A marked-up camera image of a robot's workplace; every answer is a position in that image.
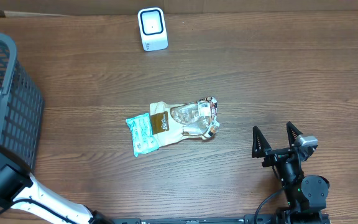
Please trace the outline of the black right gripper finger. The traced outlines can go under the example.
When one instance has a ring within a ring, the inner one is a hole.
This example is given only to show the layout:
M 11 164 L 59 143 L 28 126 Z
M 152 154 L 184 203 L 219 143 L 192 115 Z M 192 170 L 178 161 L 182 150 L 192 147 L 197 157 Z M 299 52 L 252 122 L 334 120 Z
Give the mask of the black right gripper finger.
M 252 158 L 265 157 L 272 150 L 270 144 L 262 134 L 261 130 L 254 126 L 253 129 Z
M 301 146 L 300 139 L 303 137 L 303 133 L 291 121 L 286 123 L 286 127 L 289 145 Z

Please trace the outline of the beige snack pouch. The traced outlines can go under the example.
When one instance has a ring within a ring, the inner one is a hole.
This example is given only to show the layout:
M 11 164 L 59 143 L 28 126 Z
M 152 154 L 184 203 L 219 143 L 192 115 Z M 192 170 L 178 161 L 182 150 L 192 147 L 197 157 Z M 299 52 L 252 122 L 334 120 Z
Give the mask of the beige snack pouch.
M 211 139 L 220 127 L 218 101 L 212 96 L 185 104 L 150 104 L 153 137 L 160 147 L 184 139 Z

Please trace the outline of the teal wipes packet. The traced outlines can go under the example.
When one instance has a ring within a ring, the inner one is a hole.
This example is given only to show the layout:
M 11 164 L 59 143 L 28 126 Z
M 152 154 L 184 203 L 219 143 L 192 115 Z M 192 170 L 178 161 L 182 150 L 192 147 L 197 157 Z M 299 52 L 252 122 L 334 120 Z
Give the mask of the teal wipes packet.
M 150 114 L 145 113 L 126 119 L 126 124 L 132 135 L 134 156 L 156 151 L 160 146 L 152 131 Z

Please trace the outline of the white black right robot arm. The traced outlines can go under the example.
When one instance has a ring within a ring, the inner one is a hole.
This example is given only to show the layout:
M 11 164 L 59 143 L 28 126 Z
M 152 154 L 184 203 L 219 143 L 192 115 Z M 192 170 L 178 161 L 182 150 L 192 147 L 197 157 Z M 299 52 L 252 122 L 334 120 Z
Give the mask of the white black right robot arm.
M 301 164 L 307 161 L 318 147 L 314 135 L 303 134 L 292 122 L 286 124 L 289 146 L 272 149 L 261 130 L 254 126 L 252 157 L 262 158 L 263 167 L 271 167 L 281 188 L 269 195 L 257 207 L 253 223 L 261 223 L 259 213 L 272 198 L 284 193 L 287 206 L 280 207 L 267 223 L 329 223 L 329 216 L 322 213 L 326 208 L 329 180 L 320 175 L 305 175 Z

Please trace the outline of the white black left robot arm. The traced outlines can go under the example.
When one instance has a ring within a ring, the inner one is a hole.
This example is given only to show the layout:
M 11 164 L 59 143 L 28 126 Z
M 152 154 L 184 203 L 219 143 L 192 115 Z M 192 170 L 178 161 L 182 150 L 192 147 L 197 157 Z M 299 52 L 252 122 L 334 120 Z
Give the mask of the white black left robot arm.
M 112 223 L 106 216 L 71 202 L 42 185 L 30 167 L 0 145 L 0 215 L 9 209 L 32 213 L 50 223 Z

